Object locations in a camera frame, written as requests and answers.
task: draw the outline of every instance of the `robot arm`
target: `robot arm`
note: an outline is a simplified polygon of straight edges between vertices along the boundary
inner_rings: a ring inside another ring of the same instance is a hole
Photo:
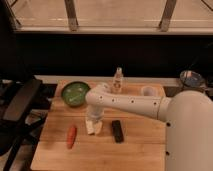
[[[100,84],[86,95],[87,118],[101,119],[111,107],[165,121],[165,171],[213,170],[213,103],[197,91],[184,91],[170,98],[110,94]]]
[[[87,116],[101,118],[100,115],[103,112],[101,109],[110,107],[165,121],[170,100],[167,97],[111,94],[109,85],[102,83],[86,95],[86,101],[90,105]]]

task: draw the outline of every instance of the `orange carrot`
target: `orange carrot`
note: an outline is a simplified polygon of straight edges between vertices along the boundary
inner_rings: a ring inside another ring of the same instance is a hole
[[[69,127],[69,130],[67,132],[67,148],[71,149],[74,142],[75,142],[75,137],[77,134],[77,128],[75,125],[72,125]]]

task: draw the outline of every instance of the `black object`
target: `black object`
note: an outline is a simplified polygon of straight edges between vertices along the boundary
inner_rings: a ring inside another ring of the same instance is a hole
[[[207,85],[207,87],[213,87],[213,76],[208,76],[207,78],[206,78],[206,85]]]
[[[119,120],[112,121],[112,131],[115,137],[115,142],[121,143],[124,141],[121,123]]]
[[[0,0],[0,80],[8,79],[12,82],[5,86],[0,81],[0,156],[11,149],[3,168],[3,171],[9,171],[24,139],[32,144],[38,143],[30,133],[45,122],[45,117],[30,125],[25,123],[34,101],[38,98],[42,102],[48,101],[40,93],[42,81],[35,79],[18,57],[15,35],[4,2]]]

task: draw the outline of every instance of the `wooden cutting board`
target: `wooden cutting board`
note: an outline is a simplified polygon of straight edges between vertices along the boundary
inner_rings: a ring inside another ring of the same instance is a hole
[[[48,171],[164,171],[165,124],[115,109],[106,108],[99,135],[87,135],[86,104],[71,108],[61,99],[67,81],[59,82],[51,109],[37,146],[32,170]],[[91,87],[97,82],[88,82]],[[141,87],[151,85],[165,96],[159,84],[124,83],[122,94],[140,95]],[[111,122],[120,120],[123,143],[115,143]],[[77,126],[72,149],[66,147],[70,125]]]

